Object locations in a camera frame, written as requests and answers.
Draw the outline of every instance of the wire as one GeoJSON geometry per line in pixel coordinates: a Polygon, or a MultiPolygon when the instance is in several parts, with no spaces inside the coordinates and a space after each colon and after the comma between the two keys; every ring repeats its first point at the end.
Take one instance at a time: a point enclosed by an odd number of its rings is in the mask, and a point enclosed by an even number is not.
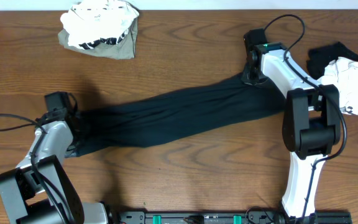
{"type": "Polygon", "coordinates": [[[0,131],[10,131],[10,130],[15,130],[15,129],[19,129],[19,128],[24,128],[27,126],[33,126],[33,124],[23,124],[23,125],[11,127],[11,128],[3,128],[3,129],[0,129],[0,131]]]}
{"type": "Polygon", "coordinates": [[[68,93],[69,96],[71,96],[74,100],[74,107],[73,107],[73,114],[75,114],[78,110],[78,102],[77,99],[74,97],[74,95],[72,93],[68,93]]]}
{"type": "Polygon", "coordinates": [[[266,212],[262,207],[260,207],[260,206],[252,206],[252,207],[248,208],[248,210],[246,211],[246,219],[248,220],[248,222],[250,222],[251,224],[256,224],[256,223],[254,223],[253,221],[251,221],[251,220],[249,219],[249,215],[248,215],[249,211],[251,211],[253,208],[259,208],[261,211],[263,211],[263,212],[266,214],[266,217],[271,221],[271,223],[274,223],[273,219],[272,219],[272,218],[267,214],[267,212],[266,212]]]}
{"type": "Polygon", "coordinates": [[[44,139],[45,135],[47,134],[46,130],[39,123],[37,123],[29,118],[25,118],[23,116],[19,116],[19,115],[15,115],[15,114],[0,113],[0,117],[17,118],[17,119],[21,119],[21,120],[24,120],[24,121],[27,121],[30,123],[30,124],[23,124],[23,125],[16,126],[16,127],[11,127],[11,128],[0,129],[0,131],[10,131],[10,130],[19,129],[19,128],[23,128],[23,127],[27,127],[27,126],[33,126],[33,125],[41,130],[41,136],[38,138],[38,140],[35,143],[35,146],[33,148],[33,151],[30,153],[31,169],[34,172],[36,178],[39,180],[40,185],[44,188],[45,192],[47,193],[48,198],[52,201],[53,205],[55,206],[63,223],[64,224],[70,223],[67,219],[65,211],[63,210],[63,208],[61,206],[59,206],[58,202],[56,201],[56,198],[53,196],[53,194],[51,193],[50,189],[45,184],[45,182],[48,182],[48,185],[51,186],[51,188],[53,188],[53,190],[56,192],[56,194],[60,197],[61,201],[63,203],[65,203],[65,206],[66,206],[67,210],[69,211],[67,202],[64,200],[64,197],[62,197],[61,193],[57,190],[56,186],[54,186],[51,183],[51,181],[49,181],[44,175],[42,175],[39,172],[37,164],[35,163],[35,158],[37,157],[39,146],[41,145],[42,140],[44,139]]]}
{"type": "Polygon", "coordinates": [[[183,221],[185,221],[188,224],[198,224],[199,221],[195,218],[191,218],[191,217],[184,217],[183,221]]]}
{"type": "Polygon", "coordinates": [[[338,105],[336,104],[336,102],[330,97],[328,96],[327,94],[325,94],[324,90],[322,88],[320,88],[319,86],[315,85],[314,83],[310,82],[308,80],[308,77],[304,77],[303,75],[301,75],[292,65],[291,63],[288,61],[288,57],[287,57],[287,53],[290,51],[290,49],[295,45],[297,44],[303,37],[303,35],[305,34],[305,23],[303,22],[303,20],[296,16],[296,15],[293,15],[293,14],[285,14],[285,15],[282,15],[282,16],[279,16],[277,18],[275,18],[274,20],[272,20],[271,22],[269,22],[267,24],[267,26],[265,27],[265,30],[275,21],[277,21],[278,19],[281,19],[283,17],[294,17],[296,19],[298,19],[301,24],[302,24],[302,34],[299,36],[299,38],[289,47],[286,49],[286,51],[284,51],[284,61],[285,63],[290,67],[290,69],[292,69],[296,75],[298,75],[298,77],[300,77],[302,79],[302,81],[304,81],[305,83],[309,84],[310,86],[312,86],[314,89],[316,89],[323,97],[325,97],[330,104],[332,104],[335,108],[335,111],[336,113],[338,114],[339,116],[339,119],[341,120],[341,124],[342,124],[342,129],[343,129],[343,139],[342,139],[342,144],[341,144],[341,147],[339,148],[339,150],[333,154],[333,155],[330,155],[328,157],[324,157],[322,159],[318,159],[316,160],[313,165],[311,166],[311,177],[310,177],[310,181],[309,181],[309,188],[308,188],[308,193],[306,195],[306,198],[305,198],[305,206],[303,207],[303,213],[302,213],[302,219],[304,219],[305,217],[305,214],[306,214],[306,208],[308,206],[308,201],[309,201],[309,197],[310,197],[310,192],[311,192],[311,186],[313,185],[313,177],[314,177],[314,172],[316,170],[316,166],[319,162],[323,162],[323,161],[328,161],[328,160],[331,160],[331,159],[334,159],[335,157],[339,156],[344,148],[345,148],[345,145],[346,145],[346,141],[347,141],[347,127],[346,127],[346,122],[345,122],[345,119],[343,117],[343,114],[341,112],[341,110],[339,109],[338,105]]]}

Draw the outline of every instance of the dark fabric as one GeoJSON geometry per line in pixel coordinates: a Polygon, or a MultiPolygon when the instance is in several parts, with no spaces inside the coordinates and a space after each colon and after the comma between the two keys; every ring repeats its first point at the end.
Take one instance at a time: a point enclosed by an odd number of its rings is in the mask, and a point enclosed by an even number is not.
{"type": "Polygon", "coordinates": [[[340,42],[309,50],[310,60],[306,62],[309,75],[315,80],[319,79],[324,75],[327,65],[333,60],[337,60],[338,57],[345,57],[358,62],[358,54],[349,50],[340,42]]]}
{"type": "Polygon", "coordinates": [[[82,112],[89,135],[73,156],[108,146],[155,146],[283,110],[285,99],[279,90],[246,85],[240,77],[241,73],[210,86],[82,112]]]}

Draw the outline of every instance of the white t-shirt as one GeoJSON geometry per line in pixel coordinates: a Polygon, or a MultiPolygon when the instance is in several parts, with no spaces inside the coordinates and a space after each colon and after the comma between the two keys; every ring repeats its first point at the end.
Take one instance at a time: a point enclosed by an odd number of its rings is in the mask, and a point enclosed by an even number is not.
{"type": "Polygon", "coordinates": [[[80,44],[95,40],[119,38],[128,33],[139,13],[127,2],[107,0],[84,0],[73,5],[60,20],[69,33],[68,45],[79,49],[80,44]]]}
{"type": "Polygon", "coordinates": [[[339,107],[347,114],[358,114],[358,62],[339,57],[325,68],[318,79],[323,85],[334,84],[339,90],[339,107]]]}

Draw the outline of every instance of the wooden surface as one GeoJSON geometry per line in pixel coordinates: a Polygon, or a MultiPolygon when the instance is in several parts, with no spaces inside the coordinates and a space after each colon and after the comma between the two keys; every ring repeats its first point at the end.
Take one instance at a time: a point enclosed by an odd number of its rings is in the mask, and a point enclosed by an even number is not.
{"type": "MultiPolygon", "coordinates": [[[[218,82],[242,70],[242,36],[284,13],[299,15],[307,25],[291,51],[303,68],[308,49],[337,40],[358,53],[358,11],[144,11],[132,60],[65,50],[57,40],[62,12],[0,12],[0,113],[39,117],[43,96],[58,90],[74,93],[87,110],[218,82]]],[[[267,35],[290,45],[299,33],[297,21],[283,19],[267,35]]],[[[104,149],[68,159],[64,168],[84,202],[149,211],[277,208],[290,165],[282,118],[145,149],[104,149]]],[[[316,208],[348,209],[358,223],[358,116],[346,121],[347,147],[324,165],[316,208]]],[[[0,119],[0,127],[13,124],[18,122],[0,119]]],[[[0,173],[16,166],[33,137],[32,128],[0,133],[0,173]]],[[[0,223],[6,222],[0,199],[0,223]]]]}

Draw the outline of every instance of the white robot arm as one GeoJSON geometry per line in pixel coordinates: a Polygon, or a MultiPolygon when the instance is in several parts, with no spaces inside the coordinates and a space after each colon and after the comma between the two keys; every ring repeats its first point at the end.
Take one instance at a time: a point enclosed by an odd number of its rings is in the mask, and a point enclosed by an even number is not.
{"type": "Polygon", "coordinates": [[[15,169],[0,175],[0,194],[10,223],[109,223],[108,208],[102,203],[81,202],[62,168],[69,148],[80,138],[81,126],[74,116],[68,94],[56,92],[45,96],[48,113],[39,121],[35,139],[25,158],[15,169]],[[45,191],[32,169],[31,158],[52,189],[48,200],[31,206],[26,200],[45,191]],[[65,216],[61,218],[51,200],[65,216]]]}
{"type": "MultiPolygon", "coordinates": [[[[339,117],[327,99],[305,83],[284,60],[286,48],[281,43],[268,43],[263,29],[250,30],[244,36],[247,64],[242,81],[262,88],[278,88],[286,98],[283,140],[290,153],[290,173],[282,208],[289,220],[315,213],[314,196],[324,161],[312,172],[312,165],[331,152],[340,135],[339,117]],[[322,111],[321,117],[309,119],[311,110],[322,111]],[[309,188],[311,175],[314,182],[309,188]]],[[[320,86],[336,103],[339,93],[335,86],[322,86],[295,63],[289,52],[288,63],[308,81],[320,86]]]]}

